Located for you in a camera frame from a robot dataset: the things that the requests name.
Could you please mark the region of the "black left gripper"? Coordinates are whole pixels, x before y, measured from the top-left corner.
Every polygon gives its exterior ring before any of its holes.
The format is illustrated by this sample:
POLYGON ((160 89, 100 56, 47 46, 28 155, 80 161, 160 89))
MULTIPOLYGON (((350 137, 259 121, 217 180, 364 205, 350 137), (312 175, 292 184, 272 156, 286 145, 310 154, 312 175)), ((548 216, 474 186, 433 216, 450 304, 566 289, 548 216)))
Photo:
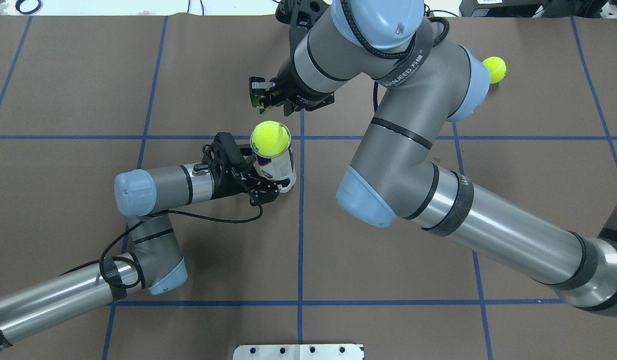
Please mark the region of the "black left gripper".
POLYGON ((288 193, 292 189, 292 180, 273 180, 260 175, 252 175, 251 189, 247 184, 247 174, 253 169, 252 162, 246 157, 253 155, 250 145, 237 144, 230 132, 219 132, 213 142, 225 146, 227 164, 208 166, 213 180, 211 200, 228 198, 238 194, 247 194, 252 206, 265 205, 274 202, 280 193, 288 193))

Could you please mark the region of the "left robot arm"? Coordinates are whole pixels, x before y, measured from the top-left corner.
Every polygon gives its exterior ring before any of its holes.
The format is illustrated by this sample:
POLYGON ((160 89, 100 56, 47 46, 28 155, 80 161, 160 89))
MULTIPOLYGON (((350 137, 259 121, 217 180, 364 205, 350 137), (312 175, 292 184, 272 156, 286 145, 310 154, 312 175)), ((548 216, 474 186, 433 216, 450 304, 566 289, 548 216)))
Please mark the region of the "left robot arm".
POLYGON ((142 290, 158 296, 177 289, 188 271, 171 215, 189 216, 181 207, 245 194, 258 208, 248 221, 256 221, 263 205, 295 181, 290 141, 265 155, 254 143, 237 144, 229 132, 204 145, 198 162, 118 174, 114 195, 127 230, 98 258, 0 297, 0 351, 142 290))

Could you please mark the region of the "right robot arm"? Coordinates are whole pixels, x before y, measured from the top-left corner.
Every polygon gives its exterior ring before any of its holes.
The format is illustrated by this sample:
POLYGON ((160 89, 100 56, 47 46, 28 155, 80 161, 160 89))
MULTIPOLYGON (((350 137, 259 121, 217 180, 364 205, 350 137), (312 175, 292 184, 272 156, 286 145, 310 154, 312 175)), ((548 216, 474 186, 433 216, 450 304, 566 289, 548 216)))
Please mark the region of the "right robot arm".
POLYGON ((434 159, 448 124, 487 97, 491 76, 450 39, 423 0, 331 0, 300 25, 270 79, 249 80, 253 107, 311 112, 359 76, 384 89, 334 198, 376 228, 396 219, 551 289, 567 305, 617 317, 617 203, 597 235, 561 228, 434 159))

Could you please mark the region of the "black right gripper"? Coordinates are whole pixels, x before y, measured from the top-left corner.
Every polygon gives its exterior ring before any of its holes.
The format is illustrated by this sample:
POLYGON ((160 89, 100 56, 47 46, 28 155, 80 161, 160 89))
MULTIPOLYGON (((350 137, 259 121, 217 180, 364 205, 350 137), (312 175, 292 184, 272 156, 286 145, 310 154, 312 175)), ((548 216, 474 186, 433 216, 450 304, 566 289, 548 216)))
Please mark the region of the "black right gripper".
POLYGON ((251 76, 249 94, 251 105, 255 109, 283 107, 284 116, 290 116, 302 109, 315 111, 335 102, 334 93, 319 92, 305 84, 291 56, 283 62, 275 77, 267 80, 264 77, 251 76))

